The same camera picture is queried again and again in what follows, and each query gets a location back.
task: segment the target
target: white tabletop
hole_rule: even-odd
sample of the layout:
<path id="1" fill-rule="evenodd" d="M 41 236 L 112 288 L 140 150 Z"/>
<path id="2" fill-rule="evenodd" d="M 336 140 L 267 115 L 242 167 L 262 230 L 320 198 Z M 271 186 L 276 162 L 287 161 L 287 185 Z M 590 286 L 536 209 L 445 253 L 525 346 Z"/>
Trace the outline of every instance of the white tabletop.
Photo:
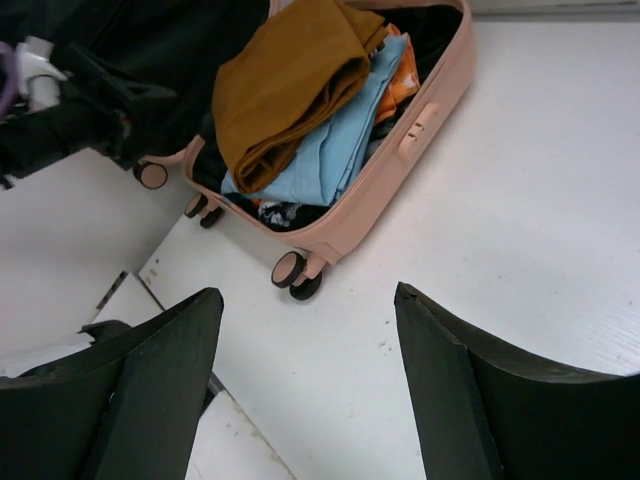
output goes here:
<path id="1" fill-rule="evenodd" d="M 165 306 L 221 289 L 214 370 L 298 480 L 424 478 L 398 281 L 537 354 L 640 370 L 640 24 L 477 36 L 475 85 L 308 304 L 270 285 L 287 249 L 229 216 L 180 220 L 142 271 Z"/>

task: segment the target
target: light blue folded shirt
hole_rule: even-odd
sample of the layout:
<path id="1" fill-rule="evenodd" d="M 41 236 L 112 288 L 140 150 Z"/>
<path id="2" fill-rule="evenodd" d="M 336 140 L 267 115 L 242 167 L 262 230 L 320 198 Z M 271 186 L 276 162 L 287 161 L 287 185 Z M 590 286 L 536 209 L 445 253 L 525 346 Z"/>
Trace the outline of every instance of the light blue folded shirt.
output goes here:
<path id="1" fill-rule="evenodd" d="M 387 37 L 371 59 L 362 90 L 335 115 L 311 131 L 285 170 L 264 190 L 247 195 L 275 202 L 330 206 L 360 173 L 380 99 L 407 47 L 404 36 Z M 222 194 L 236 193 L 231 174 Z"/>

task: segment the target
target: pink handle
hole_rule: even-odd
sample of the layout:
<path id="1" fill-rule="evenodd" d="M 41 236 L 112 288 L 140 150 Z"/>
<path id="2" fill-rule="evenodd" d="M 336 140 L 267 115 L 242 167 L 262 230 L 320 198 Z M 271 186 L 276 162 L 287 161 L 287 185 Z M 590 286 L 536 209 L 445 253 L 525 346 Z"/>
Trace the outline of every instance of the pink handle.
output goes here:
<path id="1" fill-rule="evenodd" d="M 418 161 L 436 134 L 439 114 L 438 105 L 428 103 L 400 141 L 398 154 L 409 167 Z"/>

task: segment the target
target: brown garment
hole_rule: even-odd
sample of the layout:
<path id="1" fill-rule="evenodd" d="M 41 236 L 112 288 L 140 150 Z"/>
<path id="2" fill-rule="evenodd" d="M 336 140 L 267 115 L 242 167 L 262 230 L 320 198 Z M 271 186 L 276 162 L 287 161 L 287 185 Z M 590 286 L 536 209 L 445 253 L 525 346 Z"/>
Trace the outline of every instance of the brown garment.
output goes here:
<path id="1" fill-rule="evenodd" d="M 340 0 L 296 0 L 218 71 L 218 146 L 242 193 L 263 190 L 306 134 L 364 85 L 384 19 Z"/>

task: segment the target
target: black wheel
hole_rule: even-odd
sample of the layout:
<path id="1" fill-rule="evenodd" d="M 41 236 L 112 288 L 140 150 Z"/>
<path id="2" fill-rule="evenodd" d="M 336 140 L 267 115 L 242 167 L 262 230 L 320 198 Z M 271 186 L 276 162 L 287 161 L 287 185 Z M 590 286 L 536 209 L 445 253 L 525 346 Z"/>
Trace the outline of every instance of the black wheel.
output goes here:
<path id="1" fill-rule="evenodd" d="M 299 286 L 291 285 L 289 293 L 299 302 L 305 302 L 313 297 L 322 285 L 322 272 L 316 278 L 306 279 Z"/>
<path id="2" fill-rule="evenodd" d="M 271 271 L 271 283 L 278 288 L 287 288 L 304 272 L 307 261 L 298 252 L 286 253 Z"/>
<path id="3" fill-rule="evenodd" d="M 202 228 L 213 227 L 216 223 L 218 223 L 218 220 L 220 220 L 220 217 L 222 217 L 223 213 L 224 210 L 222 210 L 220 207 L 216 208 L 212 212 L 207 213 L 207 215 L 202 217 L 202 219 L 200 220 L 200 226 Z"/>
<path id="4" fill-rule="evenodd" d="M 189 200 L 187 207 L 184 209 L 185 216 L 187 218 L 195 217 L 202 211 L 204 207 L 207 206 L 207 203 L 209 203 L 207 197 L 205 197 L 201 193 L 196 193 L 193 198 Z"/>
<path id="5" fill-rule="evenodd" d="M 145 188 L 157 190 L 169 179 L 169 172 L 163 165 L 157 163 L 139 163 L 133 167 L 133 176 Z"/>

